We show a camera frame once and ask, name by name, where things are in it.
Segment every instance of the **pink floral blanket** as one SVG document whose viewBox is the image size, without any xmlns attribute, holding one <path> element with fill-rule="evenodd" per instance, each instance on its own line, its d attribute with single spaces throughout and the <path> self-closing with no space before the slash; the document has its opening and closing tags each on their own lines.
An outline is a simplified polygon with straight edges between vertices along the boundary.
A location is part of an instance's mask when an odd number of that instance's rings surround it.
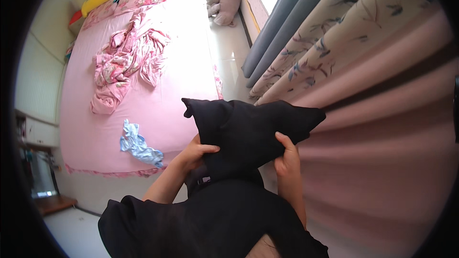
<svg viewBox="0 0 459 258">
<path fill-rule="evenodd" d="M 140 70 L 141 78 L 155 87 L 161 76 L 169 34 L 161 31 L 148 6 L 138 9 L 126 30 L 115 32 L 109 43 L 93 57 L 95 94 L 90 102 L 93 113 L 111 114 L 131 87 L 131 76 Z"/>
</svg>

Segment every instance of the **black shirt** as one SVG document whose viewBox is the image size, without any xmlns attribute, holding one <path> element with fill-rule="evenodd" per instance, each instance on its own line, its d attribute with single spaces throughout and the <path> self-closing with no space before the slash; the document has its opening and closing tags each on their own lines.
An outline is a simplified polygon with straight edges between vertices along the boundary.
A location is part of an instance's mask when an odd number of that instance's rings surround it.
<svg viewBox="0 0 459 258">
<path fill-rule="evenodd" d="M 206 153 L 204 162 L 212 180 L 257 169 L 281 156 L 284 146 L 276 131 L 297 144 L 325 119 L 318 108 L 296 107 L 284 101 L 254 106 L 237 100 L 207 101 L 183 98 L 185 117 L 194 117 L 201 143 L 220 146 Z"/>
<path fill-rule="evenodd" d="M 328 257 L 285 199 L 241 179 L 217 181 L 178 204 L 109 200 L 99 232 L 113 258 L 243 258 L 264 234 L 283 258 Z"/>
</svg>

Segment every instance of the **teddy bear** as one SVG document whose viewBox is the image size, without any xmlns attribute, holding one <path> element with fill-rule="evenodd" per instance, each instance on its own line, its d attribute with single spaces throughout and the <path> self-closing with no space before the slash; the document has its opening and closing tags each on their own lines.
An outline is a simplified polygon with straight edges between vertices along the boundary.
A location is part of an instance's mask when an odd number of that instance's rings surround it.
<svg viewBox="0 0 459 258">
<path fill-rule="evenodd" d="M 209 17 L 216 14 L 213 20 L 215 24 L 222 26 L 235 27 L 236 23 L 233 18 L 236 15 L 240 5 L 240 0 L 211 0 L 207 5 Z"/>
</svg>

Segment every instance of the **fingers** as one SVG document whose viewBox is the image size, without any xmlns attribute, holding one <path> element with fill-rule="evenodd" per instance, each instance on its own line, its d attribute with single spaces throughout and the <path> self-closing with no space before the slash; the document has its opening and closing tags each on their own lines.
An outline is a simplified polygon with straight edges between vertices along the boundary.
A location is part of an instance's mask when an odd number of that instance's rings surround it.
<svg viewBox="0 0 459 258">
<path fill-rule="evenodd" d="M 199 137 L 199 134 L 195 135 L 195 137 L 191 141 L 194 143 L 200 144 L 201 138 Z"/>
<path fill-rule="evenodd" d="M 289 151 L 296 151 L 295 145 L 291 142 L 290 138 L 287 135 L 284 135 L 280 132 L 276 132 L 276 139 Z"/>
<path fill-rule="evenodd" d="M 199 150 L 202 153 L 214 153 L 220 150 L 220 146 L 212 146 L 212 145 L 199 145 Z"/>
</svg>

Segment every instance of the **hand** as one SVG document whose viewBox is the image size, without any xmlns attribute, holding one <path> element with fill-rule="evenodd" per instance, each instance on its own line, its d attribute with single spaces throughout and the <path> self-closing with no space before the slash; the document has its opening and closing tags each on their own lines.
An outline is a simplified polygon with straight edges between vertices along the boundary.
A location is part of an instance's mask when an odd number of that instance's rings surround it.
<svg viewBox="0 0 459 258">
<path fill-rule="evenodd" d="M 202 155 L 204 153 L 214 153 L 219 150 L 219 146 L 202 145 L 199 134 L 197 134 L 176 158 L 184 170 L 188 172 L 198 168 L 202 164 Z"/>
<path fill-rule="evenodd" d="M 276 139 L 285 147 L 283 157 L 274 160 L 274 168 L 278 177 L 299 177 L 300 174 L 300 155 L 298 148 L 291 142 L 290 138 L 284 134 L 276 132 Z"/>
</svg>

